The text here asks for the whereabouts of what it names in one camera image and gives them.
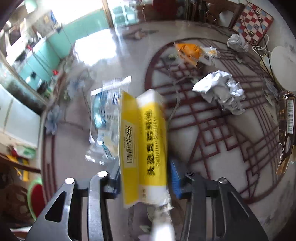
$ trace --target checkered board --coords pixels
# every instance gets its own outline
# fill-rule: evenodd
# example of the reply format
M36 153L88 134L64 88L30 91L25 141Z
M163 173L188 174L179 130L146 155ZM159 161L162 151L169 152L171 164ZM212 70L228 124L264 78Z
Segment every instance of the checkered board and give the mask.
M273 20L274 18L261 8L247 2L244 11L232 29L242 34L250 44L256 45L261 41Z

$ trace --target round table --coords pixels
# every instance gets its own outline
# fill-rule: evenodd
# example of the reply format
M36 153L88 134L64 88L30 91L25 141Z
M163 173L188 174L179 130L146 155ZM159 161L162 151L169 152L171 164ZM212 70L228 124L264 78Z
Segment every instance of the round table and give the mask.
M141 39L135 38L139 30L145 35ZM79 59L89 65L95 80L90 90L114 78L131 75L129 93L136 97L147 89L157 90L166 98L167 115L176 104L173 80L183 78L177 84L180 106L168 129L170 149L187 163L188 169L203 177L227 178L272 239L294 207L295 167L289 165L284 175L275 175L281 146L278 144L276 105L269 104L264 96L267 89L264 78L270 78L250 53L243 55L241 64L237 62L235 52L226 45L232 33L227 28L203 23L150 22L117 31L102 30L77 40L74 50ZM222 56L215 66L207 66L202 72L189 64L170 63L168 55L176 53L175 41L213 46ZM191 91L193 84L184 78L217 70L231 73L241 83L246 95L242 102L246 109L243 114L231 115L222 111L217 103L207 103ZM68 107L65 120L72 125L59 124L54 141L48 141L54 148L48 152L48 160L52 157L59 160L52 168L57 186L67 177L91 177L98 171L93 163L84 160L89 145L89 118L82 94ZM130 234L126 233L130 216L128 211L121 209L121 202L120 197L108 203L114 240L122 240L123 236L130 240Z

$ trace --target wooden chair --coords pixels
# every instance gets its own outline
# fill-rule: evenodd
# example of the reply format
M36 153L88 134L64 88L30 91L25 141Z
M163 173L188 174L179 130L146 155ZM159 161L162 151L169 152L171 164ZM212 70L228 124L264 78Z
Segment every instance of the wooden chair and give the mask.
M233 12L232 19L228 25L228 28L232 28L245 5L242 3L234 3L228 0L197 0L194 3L189 3L187 9L187 18L191 21L202 21L210 24L220 25L219 14L224 11Z

